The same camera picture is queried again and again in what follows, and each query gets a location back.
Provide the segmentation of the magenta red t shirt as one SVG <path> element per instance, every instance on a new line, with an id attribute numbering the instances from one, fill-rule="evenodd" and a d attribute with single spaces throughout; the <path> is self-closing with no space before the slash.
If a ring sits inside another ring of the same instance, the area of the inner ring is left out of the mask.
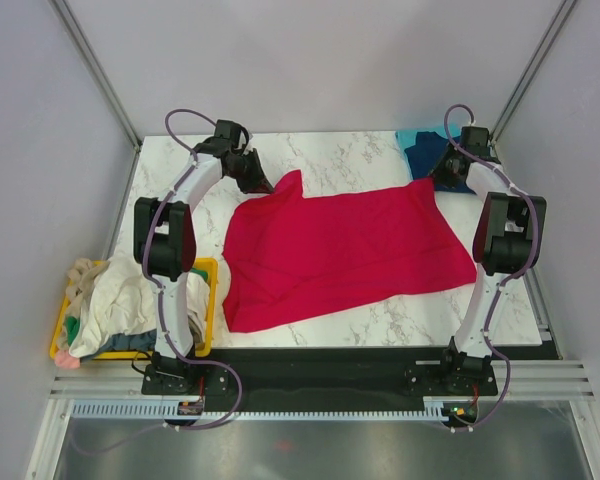
<path id="1" fill-rule="evenodd" d="M 234 211 L 223 257 L 230 332 L 253 333 L 476 280 L 439 211 L 431 179 L 307 198 L 300 171 Z"/>

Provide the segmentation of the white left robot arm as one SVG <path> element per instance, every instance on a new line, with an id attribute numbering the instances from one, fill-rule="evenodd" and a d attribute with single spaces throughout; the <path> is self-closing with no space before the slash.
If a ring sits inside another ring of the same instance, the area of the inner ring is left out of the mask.
<path id="1" fill-rule="evenodd" d="M 182 171 L 161 198 L 134 205 L 133 256 L 150 282 L 156 312 L 156 341 L 143 374 L 144 395 L 186 395 L 208 363 L 192 357 L 194 337 L 187 311 L 187 278 L 197 256 L 193 210 L 220 180 L 229 177 L 245 194 L 270 194 L 273 187 L 247 129 L 230 120 L 190 147 Z"/>

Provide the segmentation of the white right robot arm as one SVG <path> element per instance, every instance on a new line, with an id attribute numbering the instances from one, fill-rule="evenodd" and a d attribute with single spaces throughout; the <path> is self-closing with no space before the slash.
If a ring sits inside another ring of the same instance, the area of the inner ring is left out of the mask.
<path id="1" fill-rule="evenodd" d="M 465 126 L 452 137 L 430 176 L 448 188 L 465 185 L 482 201 L 472 244 L 476 283 L 464 319 L 435 370 L 451 394 L 494 395 L 491 361 L 506 294 L 538 261 L 547 211 L 542 196 L 530 195 L 507 177 L 491 155 L 486 128 Z"/>

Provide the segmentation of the cream white t shirt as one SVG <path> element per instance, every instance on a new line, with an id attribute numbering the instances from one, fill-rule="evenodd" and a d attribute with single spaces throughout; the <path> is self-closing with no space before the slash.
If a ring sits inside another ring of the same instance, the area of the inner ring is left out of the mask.
<path id="1" fill-rule="evenodd" d="M 55 340 L 58 350 L 67 350 L 80 360 L 91 360 L 115 334 L 140 334 L 156 330 L 158 320 L 151 283 L 141 266 L 125 256 L 114 256 L 101 263 L 81 258 L 67 272 L 65 290 L 68 306 L 62 315 Z M 67 344 L 64 321 L 67 316 L 80 319 L 80 331 L 71 346 Z"/>

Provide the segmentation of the grey blue t shirt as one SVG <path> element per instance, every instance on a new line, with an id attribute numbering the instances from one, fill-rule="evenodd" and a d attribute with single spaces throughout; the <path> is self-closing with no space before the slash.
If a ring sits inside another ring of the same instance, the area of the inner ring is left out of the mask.
<path id="1" fill-rule="evenodd" d="M 156 342 L 156 330 L 150 330 L 140 334 L 115 334 L 112 335 L 98 350 L 99 354 L 108 352 L 125 351 L 152 351 Z"/>

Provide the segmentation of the green garment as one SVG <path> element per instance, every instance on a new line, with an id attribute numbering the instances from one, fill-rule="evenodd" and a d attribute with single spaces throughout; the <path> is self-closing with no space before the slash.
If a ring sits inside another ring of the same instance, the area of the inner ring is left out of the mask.
<path id="1" fill-rule="evenodd" d="M 79 334 L 80 319 L 74 316 L 67 316 L 64 321 L 64 327 L 66 330 L 67 344 L 71 346 Z"/>

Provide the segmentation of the pink garment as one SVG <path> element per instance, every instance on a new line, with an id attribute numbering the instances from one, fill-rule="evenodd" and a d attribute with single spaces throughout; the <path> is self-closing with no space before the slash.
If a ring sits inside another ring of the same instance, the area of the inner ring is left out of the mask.
<path id="1" fill-rule="evenodd" d="M 54 356 L 54 363 L 62 370 L 76 370 L 81 366 L 80 359 L 72 356 L 67 350 L 58 350 Z"/>

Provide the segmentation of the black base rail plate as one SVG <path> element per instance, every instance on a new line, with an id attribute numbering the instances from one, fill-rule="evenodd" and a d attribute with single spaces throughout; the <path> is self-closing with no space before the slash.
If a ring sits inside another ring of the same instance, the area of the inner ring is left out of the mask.
<path id="1" fill-rule="evenodd" d="M 417 407 L 451 394 L 436 380 L 442 347 L 217 348 L 190 394 L 223 411 L 246 407 Z"/>

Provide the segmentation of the right aluminium frame post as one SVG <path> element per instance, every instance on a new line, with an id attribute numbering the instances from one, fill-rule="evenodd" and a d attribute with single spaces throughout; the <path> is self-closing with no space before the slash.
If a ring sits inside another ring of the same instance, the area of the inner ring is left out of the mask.
<path id="1" fill-rule="evenodd" d="M 578 5 L 578 0 L 562 0 L 559 2 L 501 113 L 495 121 L 491 130 L 491 139 L 494 144 L 497 143 L 505 132 Z"/>

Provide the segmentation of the aluminium frame post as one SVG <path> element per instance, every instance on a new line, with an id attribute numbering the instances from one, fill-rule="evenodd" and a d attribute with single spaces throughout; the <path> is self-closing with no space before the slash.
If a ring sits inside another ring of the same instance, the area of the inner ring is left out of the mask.
<path id="1" fill-rule="evenodd" d="M 491 130 L 491 139 L 494 144 L 497 143 L 505 132 L 578 5 L 578 0 L 562 0 L 559 2 L 501 113 L 495 121 Z"/>
<path id="2" fill-rule="evenodd" d="M 138 153 L 142 146 L 142 139 L 133 126 L 70 2 L 66 0 L 49 0 L 48 3 L 60 20 L 107 107 L 129 141 L 131 148 L 135 153 Z"/>

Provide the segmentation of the left aluminium frame post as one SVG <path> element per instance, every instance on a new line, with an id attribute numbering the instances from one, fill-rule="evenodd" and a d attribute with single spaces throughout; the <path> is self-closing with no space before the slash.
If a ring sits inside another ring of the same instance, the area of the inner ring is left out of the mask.
<path id="1" fill-rule="evenodd" d="M 135 153 L 138 153 L 142 146 L 142 139 L 133 126 L 70 2 L 66 0 L 49 0 L 48 3 L 60 20 L 107 107 L 129 141 L 131 148 Z"/>

